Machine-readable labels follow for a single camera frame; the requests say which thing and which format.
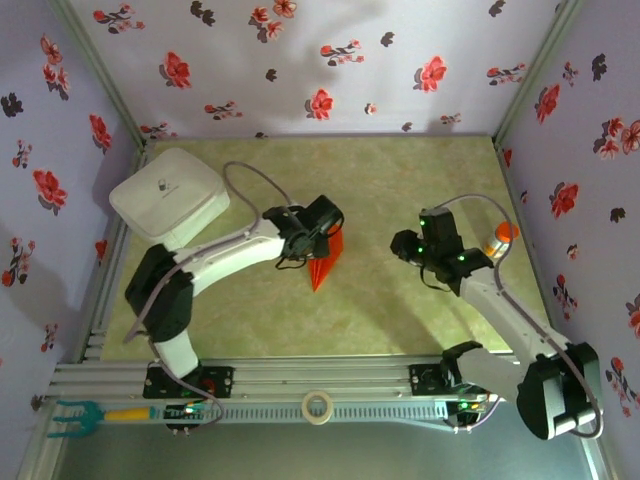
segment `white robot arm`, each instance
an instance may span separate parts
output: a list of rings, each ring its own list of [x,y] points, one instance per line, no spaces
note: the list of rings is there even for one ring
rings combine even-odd
[[[160,359],[177,378],[192,383],[200,362],[187,326],[192,301],[213,283],[255,263],[280,258],[304,262],[329,254],[329,230],[344,216],[321,195],[309,206],[274,207],[252,226],[205,245],[167,251],[151,247],[138,266],[125,298],[136,315],[144,309],[156,285],[170,270],[179,269],[162,287],[143,324]]]
[[[598,356],[593,348],[571,344],[497,285],[492,261],[477,248],[464,248],[448,209],[422,210],[419,217],[421,233],[398,232],[392,252],[422,271],[434,272],[437,280],[489,321],[518,359],[512,363],[478,342],[465,342],[443,352],[445,385],[453,389],[477,385],[512,402],[529,430],[545,440],[593,420],[596,407],[563,358],[578,368],[601,405]]]

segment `masking tape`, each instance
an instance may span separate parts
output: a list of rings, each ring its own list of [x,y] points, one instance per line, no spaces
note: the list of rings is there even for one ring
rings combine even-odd
[[[323,400],[327,405],[327,410],[319,417],[316,417],[309,410],[311,402],[316,398]],[[333,400],[331,400],[331,397],[329,395],[320,390],[315,390],[307,393],[307,395],[302,400],[302,416],[312,425],[324,425],[333,416]]]

